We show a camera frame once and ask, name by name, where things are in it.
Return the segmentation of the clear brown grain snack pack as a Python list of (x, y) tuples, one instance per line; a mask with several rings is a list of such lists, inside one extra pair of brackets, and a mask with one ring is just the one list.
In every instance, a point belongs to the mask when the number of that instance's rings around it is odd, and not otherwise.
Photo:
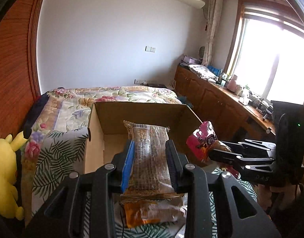
[(168, 127), (124, 121), (128, 137), (135, 142), (135, 156), (128, 188), (121, 195), (123, 204), (139, 200), (174, 198), (165, 154)]

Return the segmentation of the red brown snack bag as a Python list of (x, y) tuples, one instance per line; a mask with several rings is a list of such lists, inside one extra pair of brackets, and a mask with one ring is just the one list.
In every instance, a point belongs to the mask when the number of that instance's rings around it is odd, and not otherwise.
[(213, 152), (215, 149), (231, 153), (231, 148), (218, 140), (210, 121), (204, 121), (187, 138), (186, 144), (194, 156), (201, 163), (205, 164), (203, 169), (206, 172), (212, 173), (217, 167), (219, 167), (222, 171), (229, 171), (235, 178), (239, 178), (239, 172), (236, 171), (231, 164), (220, 163), (210, 159), (209, 153)]

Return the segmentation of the orange white snack bag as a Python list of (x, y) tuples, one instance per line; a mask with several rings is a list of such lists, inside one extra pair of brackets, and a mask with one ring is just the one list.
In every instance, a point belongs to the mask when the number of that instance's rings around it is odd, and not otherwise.
[(139, 200), (123, 205), (128, 228), (185, 220), (187, 193), (163, 200)]

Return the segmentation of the wooden sideboard cabinet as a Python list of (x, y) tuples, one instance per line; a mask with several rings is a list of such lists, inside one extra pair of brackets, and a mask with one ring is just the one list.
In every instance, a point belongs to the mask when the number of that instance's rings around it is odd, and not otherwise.
[(175, 90), (193, 106), (201, 121), (210, 121), (218, 139), (238, 142), (244, 139), (275, 142), (275, 126), (239, 97), (224, 87), (199, 78), (187, 67), (178, 65)]

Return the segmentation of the brown cardboard box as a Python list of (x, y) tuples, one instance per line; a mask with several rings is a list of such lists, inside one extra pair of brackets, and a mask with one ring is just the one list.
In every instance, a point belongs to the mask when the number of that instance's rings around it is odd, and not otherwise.
[(96, 102), (93, 104), (85, 146), (84, 172), (91, 173), (112, 162), (128, 139), (148, 138), (154, 126), (174, 141), (189, 162), (201, 165), (188, 148), (187, 138), (201, 125), (197, 115), (184, 104)]

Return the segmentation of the pink bottle on sideboard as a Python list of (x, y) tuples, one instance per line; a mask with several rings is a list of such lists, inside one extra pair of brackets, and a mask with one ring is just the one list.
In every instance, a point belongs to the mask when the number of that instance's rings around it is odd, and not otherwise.
[(231, 92), (235, 92), (237, 88), (237, 75), (233, 75), (227, 85), (227, 89)]

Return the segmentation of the folded cloth on sideboard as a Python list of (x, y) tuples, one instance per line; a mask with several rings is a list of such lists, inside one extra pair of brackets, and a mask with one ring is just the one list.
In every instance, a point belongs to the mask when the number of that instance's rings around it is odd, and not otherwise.
[(201, 64), (189, 64), (188, 68), (194, 74), (196, 74), (200, 79), (215, 83), (218, 80), (218, 77), (213, 74), (207, 67)]

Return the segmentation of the floral quilt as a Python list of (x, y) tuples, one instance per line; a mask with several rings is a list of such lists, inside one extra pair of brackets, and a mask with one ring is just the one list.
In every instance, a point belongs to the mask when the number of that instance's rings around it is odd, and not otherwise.
[(26, 224), (71, 170), (84, 173), (89, 118), (96, 102), (180, 103), (173, 91), (148, 86), (57, 88), (43, 94), (28, 113), (25, 131), (31, 134), (20, 149)]

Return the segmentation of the yellow Pikachu plush toy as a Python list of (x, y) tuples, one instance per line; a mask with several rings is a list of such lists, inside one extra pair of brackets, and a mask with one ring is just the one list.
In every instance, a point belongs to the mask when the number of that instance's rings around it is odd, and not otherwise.
[(15, 138), (9, 134), (0, 139), (0, 215), (8, 219), (24, 218), (23, 207), (17, 205), (18, 191), (14, 185), (17, 181), (16, 151), (26, 141), (23, 132), (18, 133)]

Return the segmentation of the wooden wardrobe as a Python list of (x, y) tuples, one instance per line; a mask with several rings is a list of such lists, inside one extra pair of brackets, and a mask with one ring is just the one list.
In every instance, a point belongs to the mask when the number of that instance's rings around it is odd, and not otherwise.
[(0, 14), (0, 138), (16, 135), (41, 95), (37, 26), (43, 0), (9, 0)]

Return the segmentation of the floral window curtain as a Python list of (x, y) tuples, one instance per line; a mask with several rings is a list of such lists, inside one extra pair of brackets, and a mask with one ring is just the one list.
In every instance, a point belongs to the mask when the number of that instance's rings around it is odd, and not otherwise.
[(210, 66), (213, 58), (214, 38), (217, 33), (223, 0), (208, 0), (207, 11), (207, 39), (203, 56), (203, 65)]

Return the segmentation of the white wall socket strip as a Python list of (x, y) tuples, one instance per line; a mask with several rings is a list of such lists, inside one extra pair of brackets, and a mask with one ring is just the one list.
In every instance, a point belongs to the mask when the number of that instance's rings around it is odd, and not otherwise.
[(145, 84), (147, 84), (147, 81), (146, 80), (135, 79), (134, 84), (145, 85)]

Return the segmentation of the window with wooden frame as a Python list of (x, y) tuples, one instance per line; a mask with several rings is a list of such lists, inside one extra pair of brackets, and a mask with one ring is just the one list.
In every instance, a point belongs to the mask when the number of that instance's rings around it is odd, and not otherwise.
[(304, 106), (304, 24), (290, 7), (238, 0), (224, 72), (264, 101)]

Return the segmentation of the white wall switch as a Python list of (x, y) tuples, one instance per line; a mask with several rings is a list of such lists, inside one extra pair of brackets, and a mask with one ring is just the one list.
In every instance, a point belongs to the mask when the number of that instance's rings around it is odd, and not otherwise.
[(145, 51), (146, 51), (146, 52), (155, 53), (156, 48), (155, 48), (155, 47), (146, 46), (146, 47), (145, 47)]

